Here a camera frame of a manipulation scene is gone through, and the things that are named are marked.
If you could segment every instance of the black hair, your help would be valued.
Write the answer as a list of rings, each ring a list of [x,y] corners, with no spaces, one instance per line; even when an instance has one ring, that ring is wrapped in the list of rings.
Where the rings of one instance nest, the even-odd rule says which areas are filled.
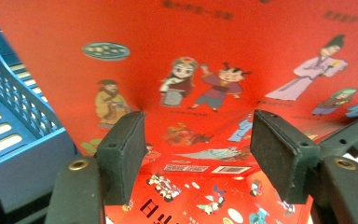
[[[241,71],[241,76],[245,76],[245,75],[249,75],[249,74],[251,74],[252,72],[244,72],[242,69],[240,69],[240,68],[238,68],[238,67],[230,67],[229,65],[228,65],[228,63],[223,63],[223,65],[225,66],[225,69],[223,69],[223,71],[228,71],[228,70],[230,70],[230,69],[232,69],[232,72],[233,73],[237,73],[237,72],[239,72],[239,71]]]
[[[332,46],[339,46],[340,48],[342,48],[344,46],[344,37],[345,35],[336,35],[324,47],[328,48]]]

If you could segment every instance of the blue crate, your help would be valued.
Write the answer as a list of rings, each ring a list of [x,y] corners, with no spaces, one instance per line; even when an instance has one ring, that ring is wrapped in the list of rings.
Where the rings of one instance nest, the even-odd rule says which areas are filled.
[[[52,108],[10,69],[19,62],[0,34],[0,199],[7,212],[52,190],[62,166],[78,156]]]

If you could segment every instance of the cartoon girl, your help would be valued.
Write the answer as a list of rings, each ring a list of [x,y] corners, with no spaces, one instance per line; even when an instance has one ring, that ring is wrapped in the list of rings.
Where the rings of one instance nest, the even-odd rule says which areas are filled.
[[[352,96],[357,92],[355,88],[345,88],[337,91],[327,100],[316,105],[316,108],[312,111],[312,115],[326,115],[331,114],[341,106],[349,103]]]
[[[183,98],[193,90],[193,74],[198,63],[189,57],[182,57],[172,63],[172,71],[163,80],[159,92],[162,95],[162,104],[179,106]]]
[[[321,49],[317,57],[305,61],[295,69],[297,77],[294,80],[266,94],[266,97],[295,101],[317,77],[332,77],[338,71],[343,70],[348,64],[343,60],[331,58],[342,49],[343,39],[344,35],[335,36]]]

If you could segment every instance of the cartoon boy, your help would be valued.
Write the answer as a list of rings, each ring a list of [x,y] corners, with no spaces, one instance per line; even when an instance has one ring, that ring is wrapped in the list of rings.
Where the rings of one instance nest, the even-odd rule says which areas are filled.
[[[212,87],[203,93],[189,109],[195,109],[206,103],[212,111],[217,112],[217,108],[222,106],[227,94],[232,94],[236,99],[240,98],[242,87],[239,82],[251,72],[243,72],[240,68],[229,67],[228,63],[224,63],[224,65],[225,68],[219,71],[219,75],[209,71],[207,64],[200,67],[203,72],[202,80]]]

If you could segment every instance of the barcode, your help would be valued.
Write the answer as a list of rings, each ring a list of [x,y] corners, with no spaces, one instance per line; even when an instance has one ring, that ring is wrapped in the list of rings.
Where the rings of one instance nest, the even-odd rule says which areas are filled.
[[[219,166],[212,171],[215,174],[240,174],[250,169],[248,166]]]
[[[171,165],[165,166],[164,171],[182,171],[182,172],[204,172],[209,166],[189,166],[189,165]]]

